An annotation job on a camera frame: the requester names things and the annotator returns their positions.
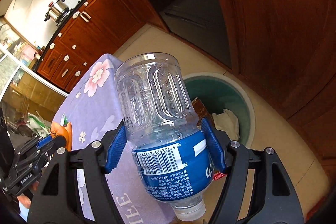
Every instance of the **cabinet knob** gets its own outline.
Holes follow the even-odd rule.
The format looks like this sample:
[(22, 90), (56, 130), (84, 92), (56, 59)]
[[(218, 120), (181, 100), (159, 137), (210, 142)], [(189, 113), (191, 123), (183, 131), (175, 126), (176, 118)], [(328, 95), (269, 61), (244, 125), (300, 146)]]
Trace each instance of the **cabinet knob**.
[(73, 19), (76, 19), (80, 13), (81, 13), (80, 11), (75, 12), (75, 13), (72, 15), (72, 18), (73, 18)]

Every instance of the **cooking pot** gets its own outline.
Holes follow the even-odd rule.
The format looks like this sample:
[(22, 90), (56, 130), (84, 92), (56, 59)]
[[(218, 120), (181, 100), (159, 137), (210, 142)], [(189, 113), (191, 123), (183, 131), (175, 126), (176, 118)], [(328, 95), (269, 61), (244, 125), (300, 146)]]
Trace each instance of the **cooking pot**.
[(44, 21), (50, 18), (56, 23), (60, 23), (63, 17), (69, 12), (69, 6), (65, 4), (65, 0), (56, 0), (56, 2), (50, 2), (49, 10), (45, 14)]

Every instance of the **beige floor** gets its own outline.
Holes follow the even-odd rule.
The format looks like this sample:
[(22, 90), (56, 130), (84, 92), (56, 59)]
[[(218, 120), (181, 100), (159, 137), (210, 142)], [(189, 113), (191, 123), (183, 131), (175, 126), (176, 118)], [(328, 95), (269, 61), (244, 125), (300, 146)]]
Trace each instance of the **beige floor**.
[[(321, 165), (296, 131), (268, 103), (225, 69), (174, 37), (148, 25), (128, 40), (114, 54), (125, 61), (146, 52), (166, 52), (177, 58), (182, 75), (194, 72), (216, 72), (235, 80), (249, 95), (256, 116), (256, 130), (252, 149), (273, 147), (282, 160), (299, 197), (304, 216), (328, 192), (329, 183)], [(211, 183), (204, 194), (209, 221), (217, 203), (224, 179)], [(253, 172), (249, 171), (240, 217), (247, 214)]]

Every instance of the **clear plastic bottle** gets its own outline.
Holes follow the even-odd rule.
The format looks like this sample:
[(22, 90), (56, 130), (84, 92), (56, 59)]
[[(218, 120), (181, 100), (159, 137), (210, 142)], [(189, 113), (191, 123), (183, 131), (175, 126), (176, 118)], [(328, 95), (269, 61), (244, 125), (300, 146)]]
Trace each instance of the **clear plastic bottle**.
[(178, 61), (160, 52), (139, 55), (117, 69), (115, 82), (147, 192), (181, 220), (200, 218), (213, 169)]

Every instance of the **trash can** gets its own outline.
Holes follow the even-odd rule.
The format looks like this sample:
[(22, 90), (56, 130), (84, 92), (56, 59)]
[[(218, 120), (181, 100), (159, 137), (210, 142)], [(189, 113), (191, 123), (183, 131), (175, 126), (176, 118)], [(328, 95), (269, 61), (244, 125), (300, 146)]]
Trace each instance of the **trash can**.
[(218, 73), (192, 73), (184, 77), (191, 100), (198, 97), (210, 114), (231, 110), (238, 118), (240, 143), (251, 147), (255, 131), (255, 115), (250, 98), (232, 79)]

